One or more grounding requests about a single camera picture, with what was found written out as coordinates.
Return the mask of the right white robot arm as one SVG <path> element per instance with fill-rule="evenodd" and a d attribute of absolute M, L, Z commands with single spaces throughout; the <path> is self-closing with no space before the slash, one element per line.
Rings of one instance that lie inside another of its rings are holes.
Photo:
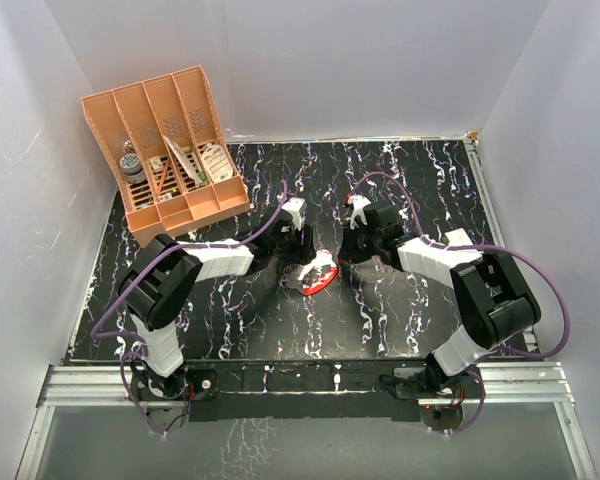
<path fill-rule="evenodd" d="M 472 364 L 540 320 L 540 306 L 511 254 L 435 247 L 406 233 L 396 208 L 386 202 L 351 194 L 346 205 L 351 215 L 343 227 L 340 262 L 377 257 L 398 271 L 452 288 L 459 310 L 460 326 L 427 355 L 424 369 L 406 379 L 384 375 L 387 387 L 403 384 L 416 394 L 449 396 Z"/>

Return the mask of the steel key holder red handle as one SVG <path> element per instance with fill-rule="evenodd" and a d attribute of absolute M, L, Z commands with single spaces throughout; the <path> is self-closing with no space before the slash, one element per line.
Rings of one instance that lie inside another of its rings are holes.
<path fill-rule="evenodd" d="M 291 264 L 282 270 L 280 285 L 284 288 L 295 290 L 304 296 L 312 296 L 324 290 L 336 278 L 339 268 L 334 261 L 331 251 L 321 249 L 316 252 L 320 265 L 320 272 L 312 278 L 296 280 L 294 274 L 300 264 Z"/>

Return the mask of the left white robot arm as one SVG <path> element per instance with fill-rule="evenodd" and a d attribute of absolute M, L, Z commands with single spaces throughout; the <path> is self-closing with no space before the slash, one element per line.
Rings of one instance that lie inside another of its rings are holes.
<path fill-rule="evenodd" d="M 119 281 L 118 292 L 130 288 L 143 269 L 162 253 L 167 255 L 131 288 L 123 303 L 143 342 L 140 361 L 146 372 L 141 381 L 164 399 L 177 398 L 186 387 L 176 317 L 195 284 L 217 277 L 252 275 L 273 259 L 287 267 L 305 266 L 317 257 L 313 226 L 306 223 L 298 228 L 286 216 L 254 239 L 243 235 L 187 248 L 166 235 L 158 235 L 141 250 Z"/>

